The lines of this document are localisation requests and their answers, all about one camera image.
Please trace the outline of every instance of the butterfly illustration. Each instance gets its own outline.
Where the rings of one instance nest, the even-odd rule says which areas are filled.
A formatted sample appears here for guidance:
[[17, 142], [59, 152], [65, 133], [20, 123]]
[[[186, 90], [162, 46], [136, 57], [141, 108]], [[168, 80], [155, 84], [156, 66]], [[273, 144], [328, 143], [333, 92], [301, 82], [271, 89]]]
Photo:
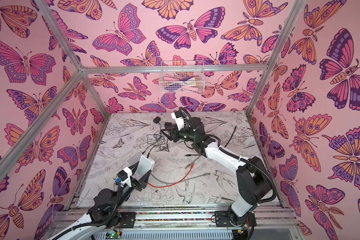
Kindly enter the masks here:
[[[7, 128], [5, 128], [4, 131], [7, 133], [5, 138], [11, 146], [19, 140], [22, 134], [24, 134], [24, 131], [21, 128], [10, 123], [7, 124]], [[58, 141], [59, 132], [59, 126], [55, 126], [49, 130], [43, 138], [41, 138], [42, 133], [40, 133], [39, 139], [31, 142], [17, 161], [20, 166], [15, 170], [15, 173], [18, 173], [22, 166], [27, 166], [29, 163], [32, 163], [34, 159], [39, 159], [40, 162], [48, 161], [49, 164], [52, 164], [49, 158], [53, 154], [53, 147]]]
[[228, 76], [226, 76], [226, 78], [220, 83], [219, 80], [220, 78], [217, 80], [217, 83], [214, 84], [214, 86], [205, 86], [205, 90], [204, 93], [202, 94], [203, 98], [210, 98], [211, 96], [213, 96], [213, 94], [215, 93], [215, 89], [216, 91], [223, 96], [223, 90], [227, 89], [227, 90], [232, 90], [237, 88], [237, 86], [239, 85], [239, 83], [237, 83], [237, 80], [239, 79], [241, 75], [241, 71], [234, 71], [231, 74], [229, 74]]
[[[265, 1], [263, 3], [263, 0], [257, 0], [257, 1], [244, 0], [244, 5], [251, 17], [266, 18], [281, 12], [288, 5], [288, 3], [283, 3], [279, 7], [273, 7], [272, 3], [270, 3], [269, 1]], [[231, 41], [237, 41], [242, 38], [244, 38], [244, 40], [255, 39], [257, 40], [257, 45], [260, 46], [263, 37], [261, 36], [260, 31], [254, 26], [263, 25], [264, 22], [259, 19], [253, 19], [253, 18], [250, 19], [250, 16], [248, 16], [248, 14], [245, 12], [243, 12], [243, 16], [246, 20], [240, 21], [237, 24], [238, 25], [245, 24], [245, 25], [227, 31], [221, 36], [221, 38]]]
[[266, 64], [269, 60], [269, 55], [265, 56], [264, 58], [261, 58], [260, 56], [257, 56], [260, 58], [260, 60], [258, 60], [257, 58], [255, 58], [252, 55], [246, 54], [243, 57], [243, 60], [246, 64]]
[[[67, 38], [69, 45], [71, 46], [72, 50], [74, 50], [75, 52], [80, 52], [80, 53], [87, 53], [86, 50], [82, 49], [81, 47], [73, 44], [75, 42], [75, 40], [73, 40], [72, 38], [75, 39], [87, 39], [88, 37], [75, 31], [72, 29], [68, 29], [68, 26], [65, 24], [65, 22], [61, 19], [60, 15], [58, 14], [58, 12], [51, 10], [53, 16], [55, 17], [55, 19], [58, 21], [58, 24], [61, 28], [61, 30], [63, 31], [65, 37]], [[48, 23], [46, 22], [46, 20], [44, 19], [44, 23], [48, 28], [49, 34], [51, 35], [49, 38], [49, 50], [54, 50], [55, 47], [58, 45], [59, 48], [61, 48], [61, 45], [58, 41], [58, 39], [56, 38], [55, 34], [53, 33], [52, 29], [49, 27]], [[65, 60], [67, 59], [67, 54], [65, 53], [64, 49], [61, 49], [61, 56], [62, 56], [62, 60], [63, 62], [65, 62]]]
[[147, 95], [151, 95], [151, 92], [147, 90], [147, 85], [143, 84], [141, 80], [138, 77], [133, 78], [133, 84], [135, 85], [135, 88], [132, 84], [127, 83], [130, 88], [123, 88], [126, 91], [132, 91], [132, 92], [124, 92], [119, 93], [118, 95], [122, 98], [130, 98], [130, 99], [139, 99], [139, 100], [145, 100], [144, 97]]
[[332, 214], [344, 215], [344, 213], [339, 208], [327, 207], [326, 204], [336, 204], [340, 202], [346, 194], [340, 189], [326, 189], [321, 185], [317, 185], [316, 190], [313, 186], [307, 186], [307, 191], [312, 195], [308, 195], [310, 201], [305, 200], [308, 209], [313, 211], [313, 217], [316, 222], [324, 228], [328, 237], [331, 240], [337, 240], [335, 229], [329, 221], [329, 218], [337, 228], [343, 229]]
[[275, 157], [280, 158], [285, 155], [284, 148], [275, 140], [271, 140], [272, 137], [262, 122], [259, 123], [259, 132], [261, 144], [263, 147], [268, 147], [268, 156], [275, 160]]
[[274, 82], [276, 82], [279, 79], [279, 76], [284, 75], [288, 71], [288, 67], [281, 64], [283, 63], [279, 63], [278, 60], [277, 63], [273, 66], [271, 76], [273, 76]]
[[104, 122], [104, 116], [98, 109], [91, 108], [91, 114], [93, 115], [93, 121], [96, 124], [99, 124], [99, 122]]
[[273, 112], [268, 114], [269, 118], [273, 118], [271, 123], [271, 129], [274, 133], [279, 133], [283, 138], [288, 139], [288, 131], [285, 127], [283, 121], [279, 117], [279, 115], [283, 116], [280, 111], [277, 109], [277, 106], [279, 104], [279, 98], [280, 98], [280, 83], [278, 83], [275, 87], [275, 90], [273, 91], [273, 94], [269, 96], [268, 99], [268, 106]]
[[347, 0], [333, 0], [327, 2], [321, 9], [319, 7], [308, 12], [308, 4], [305, 5], [304, 9], [304, 22], [311, 29], [304, 29], [302, 34], [306, 38], [302, 38], [296, 41], [288, 53], [291, 53], [293, 50], [300, 55], [302, 54], [302, 59], [307, 61], [310, 64], [316, 64], [316, 49], [313, 41], [317, 41], [317, 36], [315, 33], [323, 29], [324, 26], [321, 26], [329, 18], [331, 18], [345, 3]]
[[346, 182], [355, 180], [355, 186], [360, 190], [360, 127], [349, 130], [344, 135], [328, 137], [322, 135], [329, 141], [329, 146], [346, 156], [334, 156], [334, 158], [348, 161], [342, 162], [332, 168], [333, 176], [329, 179], [340, 178]]
[[87, 159], [87, 150], [91, 143], [91, 136], [88, 135], [79, 142], [79, 144], [74, 147], [63, 147], [58, 151], [58, 158], [61, 158], [63, 162], [69, 162], [71, 170], [74, 169], [80, 161], [85, 161]]
[[295, 210], [295, 214], [298, 217], [301, 217], [301, 206], [298, 195], [294, 189], [294, 184], [297, 182], [293, 182], [298, 173], [298, 159], [293, 154], [289, 159], [285, 161], [285, 165], [279, 165], [280, 175], [284, 178], [280, 182], [280, 189], [288, 197], [289, 204]]
[[[117, 10], [115, 4], [111, 0], [101, 0], [108, 7], [114, 8]], [[74, 1], [74, 0], [60, 0], [58, 2], [58, 7], [62, 10], [68, 12], [84, 13], [87, 10], [86, 17], [92, 20], [99, 20], [102, 15], [101, 6], [98, 0], [84, 0]]]
[[259, 96], [259, 99], [258, 99], [257, 102], [256, 102], [256, 108], [257, 108], [258, 110], [260, 110], [260, 113], [263, 113], [263, 116], [265, 115], [265, 105], [264, 105], [264, 102], [263, 102], [263, 101], [265, 100], [264, 96], [265, 96], [265, 94], [267, 94], [268, 89], [269, 89], [269, 83], [267, 83], [267, 84], [264, 86], [264, 88], [263, 88], [263, 90], [261, 91], [261, 94], [260, 94], [260, 96]]
[[187, 24], [187, 27], [179, 25], [165, 26], [157, 30], [156, 35], [169, 44], [177, 40], [173, 45], [176, 49], [190, 48], [191, 38], [196, 41], [196, 36], [198, 36], [203, 43], [206, 43], [210, 38], [217, 36], [217, 31], [211, 28], [218, 28], [224, 19], [224, 15], [225, 8], [217, 7], [204, 13], [196, 20], [194, 25], [191, 24], [192, 19], [189, 23], [183, 23]]
[[194, 112], [196, 110], [202, 112], [217, 112], [226, 107], [226, 105], [222, 103], [200, 103], [196, 99], [190, 97], [180, 97], [180, 102], [183, 104], [183, 106], [185, 106], [185, 109], [191, 112]]
[[43, 188], [44, 179], [45, 170], [42, 169], [30, 181], [21, 198], [19, 199], [17, 206], [15, 205], [16, 194], [20, 188], [24, 186], [24, 184], [22, 184], [19, 190], [16, 192], [13, 204], [7, 208], [0, 207], [1, 209], [6, 209], [9, 211], [7, 214], [0, 215], [0, 240], [4, 239], [8, 232], [11, 217], [16, 227], [24, 228], [24, 217], [20, 210], [32, 211], [41, 205], [44, 199], [44, 192], [41, 191]]
[[52, 72], [56, 62], [53, 56], [44, 53], [29, 59], [28, 56], [21, 57], [13, 48], [0, 41], [0, 65], [5, 66], [11, 83], [24, 83], [27, 75], [31, 74], [35, 84], [46, 85], [46, 74]]
[[[236, 58], [236, 54], [238, 54], [239, 52], [236, 51], [233, 47], [234, 45], [232, 45], [231, 43], [227, 43], [226, 45], [224, 45], [224, 47], [220, 51], [218, 58], [217, 58], [217, 52], [216, 52], [216, 58], [212, 57], [212, 55], [209, 54], [213, 60], [204, 55], [195, 55], [193, 60], [196, 61], [195, 65], [236, 64], [235, 58]], [[215, 72], [209, 71], [209, 72], [204, 72], [204, 74], [207, 77], [210, 77], [214, 75]]]
[[295, 119], [295, 117], [293, 117], [293, 120], [296, 122], [295, 131], [298, 135], [293, 138], [293, 142], [289, 147], [293, 146], [297, 153], [301, 152], [301, 156], [315, 171], [321, 172], [320, 162], [315, 150], [309, 144], [309, 142], [311, 142], [312, 138], [318, 138], [311, 136], [323, 130], [329, 124], [331, 119], [332, 117], [328, 116], [327, 114], [313, 115], [307, 120], [305, 120], [305, 118], [300, 118], [298, 121]]
[[37, 13], [35, 10], [25, 6], [5, 6], [0, 7], [0, 12], [4, 22], [16, 35], [27, 38], [31, 34], [27, 26], [30, 26], [36, 20]]
[[[63, 70], [62, 70], [62, 79], [64, 80], [64, 83], [67, 83], [70, 79], [71, 79], [71, 75], [69, 74], [69, 71], [67, 70], [67, 68], [64, 66]], [[72, 95], [77, 98], [77, 96], [79, 96], [79, 101], [80, 104], [83, 108], [87, 108], [84, 104], [84, 100], [85, 100], [85, 94], [87, 93], [87, 87], [85, 86], [84, 83], [78, 83], [77, 86], [75, 86], [72, 91], [68, 94], [68, 96], [65, 98], [64, 101], [68, 101], [69, 99], [71, 99]]]
[[312, 234], [312, 231], [302, 221], [298, 221], [298, 224], [304, 236]]
[[181, 10], [189, 10], [193, 0], [144, 0], [141, 3], [146, 8], [158, 9], [158, 15], [167, 20], [175, 19]]
[[67, 177], [68, 175], [64, 168], [58, 167], [53, 178], [53, 198], [50, 196], [48, 202], [48, 204], [51, 203], [51, 205], [45, 211], [39, 222], [34, 240], [40, 240], [47, 233], [49, 226], [53, 222], [53, 217], [55, 216], [56, 212], [62, 211], [64, 209], [64, 205], [59, 204], [59, 202], [64, 200], [62, 196], [69, 193], [71, 179]]
[[70, 113], [67, 109], [63, 108], [62, 113], [64, 117], [67, 119], [67, 127], [71, 128], [72, 135], [75, 135], [76, 132], [80, 132], [80, 134], [84, 131], [84, 126], [86, 124], [86, 118], [88, 116], [88, 111], [85, 110], [80, 115], [81, 110], [76, 114], [74, 108], [72, 108], [72, 113]]
[[175, 93], [164, 93], [164, 95], [160, 99], [160, 102], [157, 100], [157, 102], [144, 104], [140, 107], [140, 109], [149, 112], [166, 113], [166, 108], [177, 108], [175, 100]]
[[335, 102], [338, 109], [344, 108], [348, 101], [348, 79], [349, 75], [349, 108], [360, 111], [360, 75], [354, 74], [358, 67], [359, 60], [356, 59], [357, 65], [350, 66], [353, 59], [354, 43], [349, 31], [341, 29], [331, 41], [327, 50], [327, 56], [330, 59], [323, 59], [320, 62], [321, 80], [333, 77], [331, 84], [337, 84], [329, 93], [327, 98]]
[[287, 103], [288, 112], [293, 113], [298, 109], [304, 112], [309, 106], [312, 106], [316, 100], [316, 98], [309, 93], [299, 92], [300, 90], [306, 89], [306, 87], [299, 89], [299, 87], [305, 82], [301, 82], [302, 78], [304, 77], [305, 69], [305, 64], [300, 65], [299, 68], [294, 68], [292, 70], [291, 76], [285, 79], [283, 83], [284, 92], [292, 91], [288, 94], [288, 97], [292, 96], [292, 98]]
[[128, 3], [119, 13], [115, 33], [107, 33], [98, 36], [92, 43], [97, 49], [105, 49], [108, 52], [117, 50], [118, 52], [128, 55], [132, 51], [130, 42], [139, 44], [145, 40], [145, 36], [138, 29], [140, 19], [137, 17], [137, 7]]
[[[143, 57], [143, 54], [141, 54], [142, 57], [137, 56], [141, 59], [124, 59], [120, 62], [124, 65], [127, 65], [129, 67], [134, 66], [167, 66], [167, 64], [162, 62], [162, 59], [160, 57], [160, 52], [155, 44], [155, 41], [151, 41], [147, 47], [147, 50], [145, 51], [145, 58]], [[147, 75], [149, 73], [143, 73], [144, 78], [147, 79]]]
[[256, 78], [251, 78], [248, 80], [247, 89], [243, 90], [242, 93], [234, 93], [228, 96], [228, 99], [233, 99], [234, 101], [239, 100], [239, 102], [249, 102], [251, 100], [251, 96], [256, 89], [257, 82], [255, 81]]
[[24, 109], [24, 115], [29, 120], [28, 126], [30, 126], [39, 114], [48, 106], [49, 102], [57, 95], [57, 90], [55, 86], [49, 88], [41, 99], [40, 94], [39, 98], [34, 94], [36, 97], [36, 99], [34, 99], [26, 93], [13, 89], [8, 89], [7, 93], [9, 93], [18, 108], [21, 110]]

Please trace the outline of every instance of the bird drawing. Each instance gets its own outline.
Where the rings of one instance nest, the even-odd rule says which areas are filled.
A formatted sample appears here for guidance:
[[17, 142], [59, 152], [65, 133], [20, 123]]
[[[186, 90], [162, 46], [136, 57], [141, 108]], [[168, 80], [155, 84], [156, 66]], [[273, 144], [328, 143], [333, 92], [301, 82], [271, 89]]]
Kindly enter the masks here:
[[183, 204], [190, 204], [193, 199], [193, 195], [195, 194], [196, 185], [193, 184], [193, 192], [189, 189], [189, 182], [185, 181], [185, 190], [182, 190], [178, 185], [175, 185], [177, 194], [180, 197], [183, 197]]

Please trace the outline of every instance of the red cable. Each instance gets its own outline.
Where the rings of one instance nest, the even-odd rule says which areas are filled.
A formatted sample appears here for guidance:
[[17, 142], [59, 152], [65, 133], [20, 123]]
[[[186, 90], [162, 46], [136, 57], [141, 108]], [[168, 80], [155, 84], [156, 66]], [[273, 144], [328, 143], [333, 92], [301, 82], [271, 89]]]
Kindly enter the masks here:
[[[191, 170], [192, 170], [192, 168], [193, 168], [194, 165], [195, 165], [195, 164], [192, 163], [191, 169], [189, 170], [189, 172], [187, 173], [187, 175], [186, 175], [185, 177], [183, 177], [182, 180], [184, 180], [184, 179], [188, 176], [188, 174], [191, 172]], [[182, 180], [180, 180], [180, 181], [178, 181], [178, 182], [176, 182], [176, 183], [174, 183], [174, 184], [171, 184], [171, 185], [168, 185], [168, 186], [162, 186], [162, 187], [154, 186], [154, 185], [151, 185], [150, 183], [148, 183], [148, 185], [150, 185], [151, 187], [155, 187], [155, 188], [171, 187], [171, 186], [174, 186], [174, 185], [178, 184], [178, 183], [181, 182]]]

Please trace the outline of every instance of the pink wall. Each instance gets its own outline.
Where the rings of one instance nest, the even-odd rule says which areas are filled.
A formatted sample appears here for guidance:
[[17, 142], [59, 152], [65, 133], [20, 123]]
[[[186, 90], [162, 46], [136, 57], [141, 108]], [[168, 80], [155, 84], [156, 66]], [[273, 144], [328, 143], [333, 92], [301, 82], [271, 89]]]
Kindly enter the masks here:
[[[341, 6], [341, 1], [332, 2]], [[324, 4], [308, 0], [308, 11]], [[330, 8], [326, 22], [312, 21], [310, 26], [303, 10], [290, 53], [280, 58], [288, 71], [276, 82], [269, 79], [261, 100], [265, 113], [255, 108], [252, 114], [269, 165], [277, 170], [273, 174], [281, 197], [293, 207], [308, 240], [360, 239], [360, 64], [345, 71], [360, 63], [360, 2], [347, 1], [337, 12], [331, 9], [336, 7]], [[302, 53], [297, 54], [293, 45], [303, 42], [309, 30], [316, 30], [308, 36], [313, 41], [299, 46]], [[347, 80], [331, 84], [344, 71]], [[295, 96], [296, 104], [291, 102]]]

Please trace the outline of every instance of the wire basket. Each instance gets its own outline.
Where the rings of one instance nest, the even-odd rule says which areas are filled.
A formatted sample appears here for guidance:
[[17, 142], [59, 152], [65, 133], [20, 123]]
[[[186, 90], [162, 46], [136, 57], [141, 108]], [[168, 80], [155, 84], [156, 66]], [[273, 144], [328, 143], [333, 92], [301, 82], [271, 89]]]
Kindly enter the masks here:
[[182, 61], [183, 65], [175, 65], [177, 61], [162, 61], [159, 87], [161, 93], [193, 92], [204, 93], [205, 75], [204, 61]]

